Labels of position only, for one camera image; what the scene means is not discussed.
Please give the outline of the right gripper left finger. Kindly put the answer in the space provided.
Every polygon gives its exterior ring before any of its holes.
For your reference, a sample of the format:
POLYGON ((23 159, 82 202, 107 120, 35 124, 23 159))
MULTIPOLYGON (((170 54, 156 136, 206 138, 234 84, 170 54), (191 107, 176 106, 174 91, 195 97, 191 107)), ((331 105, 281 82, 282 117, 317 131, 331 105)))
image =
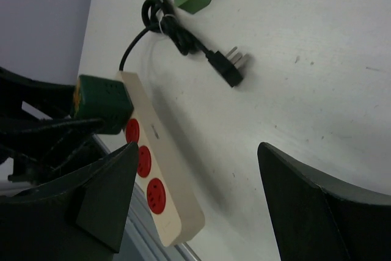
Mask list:
POLYGON ((138 146, 1 197, 1 260, 112 260, 120 251, 138 146))

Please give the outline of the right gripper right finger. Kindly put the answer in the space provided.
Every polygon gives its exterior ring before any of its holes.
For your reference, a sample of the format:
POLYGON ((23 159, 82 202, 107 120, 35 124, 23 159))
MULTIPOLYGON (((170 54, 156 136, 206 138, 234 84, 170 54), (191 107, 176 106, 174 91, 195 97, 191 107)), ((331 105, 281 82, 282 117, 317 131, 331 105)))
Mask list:
POLYGON ((260 176, 282 260, 390 260, 390 196, 344 182, 273 145, 260 176))

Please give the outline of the beige power strip red sockets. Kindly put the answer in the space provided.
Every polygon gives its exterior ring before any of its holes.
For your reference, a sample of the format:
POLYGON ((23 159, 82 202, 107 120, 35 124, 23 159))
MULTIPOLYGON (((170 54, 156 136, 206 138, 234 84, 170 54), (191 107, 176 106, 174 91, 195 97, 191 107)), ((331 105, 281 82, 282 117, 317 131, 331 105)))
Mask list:
POLYGON ((163 246, 194 238, 205 225, 205 215, 193 192, 178 148, 159 119, 135 73, 120 71, 121 81, 134 106, 124 133, 138 147, 137 175, 163 246))

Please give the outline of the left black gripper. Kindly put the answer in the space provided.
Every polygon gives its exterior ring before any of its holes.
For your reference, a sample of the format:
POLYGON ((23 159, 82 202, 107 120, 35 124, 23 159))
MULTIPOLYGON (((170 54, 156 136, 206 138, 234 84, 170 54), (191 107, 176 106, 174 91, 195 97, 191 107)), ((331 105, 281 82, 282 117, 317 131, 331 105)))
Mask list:
POLYGON ((1 163, 10 182, 42 184, 106 156, 94 134, 102 119, 72 119, 74 85, 36 81, 1 69, 1 163))

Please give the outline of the dark green cube adapter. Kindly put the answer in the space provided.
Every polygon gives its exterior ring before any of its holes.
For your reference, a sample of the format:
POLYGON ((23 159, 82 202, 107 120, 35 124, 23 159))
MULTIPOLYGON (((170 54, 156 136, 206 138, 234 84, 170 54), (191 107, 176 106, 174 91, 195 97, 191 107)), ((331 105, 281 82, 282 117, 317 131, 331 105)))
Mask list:
POLYGON ((134 111, 124 83, 90 75, 79 75, 73 93, 71 117, 102 119, 101 134, 119 134, 134 111))

